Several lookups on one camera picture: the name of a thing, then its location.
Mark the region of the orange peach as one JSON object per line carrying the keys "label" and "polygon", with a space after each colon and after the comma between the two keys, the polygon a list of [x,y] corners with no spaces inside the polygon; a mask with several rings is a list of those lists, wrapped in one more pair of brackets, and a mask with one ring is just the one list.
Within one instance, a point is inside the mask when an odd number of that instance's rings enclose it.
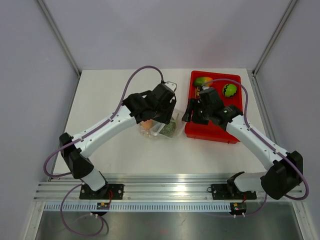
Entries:
{"label": "orange peach", "polygon": [[153,127],[153,120],[149,119],[140,123],[143,130],[149,130]]}

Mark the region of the clear zip top bag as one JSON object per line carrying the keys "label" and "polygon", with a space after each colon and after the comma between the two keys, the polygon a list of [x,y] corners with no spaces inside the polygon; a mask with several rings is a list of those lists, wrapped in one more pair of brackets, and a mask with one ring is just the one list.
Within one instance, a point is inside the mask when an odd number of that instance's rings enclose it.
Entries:
{"label": "clear zip top bag", "polygon": [[155,120],[142,121],[138,124],[138,131],[150,139],[175,139],[184,130],[186,123],[182,121],[183,112],[174,109],[168,124]]}

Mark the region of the green netted melon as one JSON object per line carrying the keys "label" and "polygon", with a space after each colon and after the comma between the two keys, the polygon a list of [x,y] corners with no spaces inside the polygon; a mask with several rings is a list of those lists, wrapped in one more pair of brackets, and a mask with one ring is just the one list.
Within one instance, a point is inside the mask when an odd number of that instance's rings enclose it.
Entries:
{"label": "green netted melon", "polygon": [[172,138],[175,135],[177,124],[175,121],[171,121],[169,124],[165,124],[160,130],[159,134],[168,138]]}

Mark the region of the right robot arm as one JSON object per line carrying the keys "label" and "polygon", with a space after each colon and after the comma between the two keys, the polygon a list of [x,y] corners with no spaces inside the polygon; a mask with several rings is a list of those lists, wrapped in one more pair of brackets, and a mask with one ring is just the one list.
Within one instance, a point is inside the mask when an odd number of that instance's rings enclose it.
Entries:
{"label": "right robot arm", "polygon": [[200,125],[213,123],[239,140],[263,165],[264,172],[239,172],[230,177],[226,189],[230,197],[264,191],[279,200],[303,182],[302,156],[297,151],[288,152],[260,133],[235,105],[224,105],[216,89],[203,89],[198,98],[190,98],[182,121]]}

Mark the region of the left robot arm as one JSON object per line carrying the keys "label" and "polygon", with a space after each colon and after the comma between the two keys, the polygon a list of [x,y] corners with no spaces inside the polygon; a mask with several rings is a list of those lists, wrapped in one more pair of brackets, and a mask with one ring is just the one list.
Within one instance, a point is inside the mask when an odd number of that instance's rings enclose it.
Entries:
{"label": "left robot arm", "polygon": [[162,82],[153,90],[132,93],[109,116],[79,134],[59,137],[60,154],[74,179],[82,180],[90,193],[103,199],[109,184],[89,157],[120,132],[147,120],[169,124],[176,105],[177,84]]}

